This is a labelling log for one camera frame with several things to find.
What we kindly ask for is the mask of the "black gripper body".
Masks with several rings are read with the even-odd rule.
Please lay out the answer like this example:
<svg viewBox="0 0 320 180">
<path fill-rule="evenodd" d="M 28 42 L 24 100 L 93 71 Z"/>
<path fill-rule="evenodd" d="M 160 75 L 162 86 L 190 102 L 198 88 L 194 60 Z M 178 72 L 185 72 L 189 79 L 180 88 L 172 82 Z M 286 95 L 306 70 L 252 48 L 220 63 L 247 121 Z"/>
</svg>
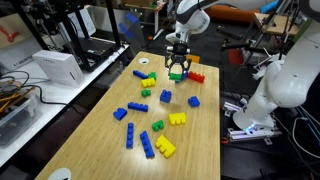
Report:
<svg viewBox="0 0 320 180">
<path fill-rule="evenodd" d="M 167 47 L 166 59 L 172 63 L 183 63 L 186 60 L 186 55 L 190 53 L 190 49 L 185 43 L 174 43 Z"/>
</svg>

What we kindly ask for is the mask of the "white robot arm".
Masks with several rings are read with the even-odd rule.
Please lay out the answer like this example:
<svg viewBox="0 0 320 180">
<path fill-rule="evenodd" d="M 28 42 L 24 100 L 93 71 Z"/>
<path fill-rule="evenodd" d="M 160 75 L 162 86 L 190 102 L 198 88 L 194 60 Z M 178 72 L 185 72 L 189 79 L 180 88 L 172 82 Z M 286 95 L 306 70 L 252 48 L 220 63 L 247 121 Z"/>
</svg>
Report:
<svg viewBox="0 0 320 180">
<path fill-rule="evenodd" d="M 228 4 L 241 10 L 261 7 L 271 0 L 182 0 L 176 10 L 176 28 L 166 39 L 173 45 L 165 60 L 170 69 L 190 68 L 186 58 L 189 36 L 207 29 L 210 18 L 205 10 L 215 4 Z M 307 93 L 320 72 L 320 0 L 298 0 L 300 10 L 312 19 L 309 28 L 289 50 L 283 61 L 268 65 L 246 107 L 233 114 L 234 123 L 246 134 L 272 135 L 274 120 L 270 113 L 278 108 L 293 108 L 306 101 Z"/>
</svg>

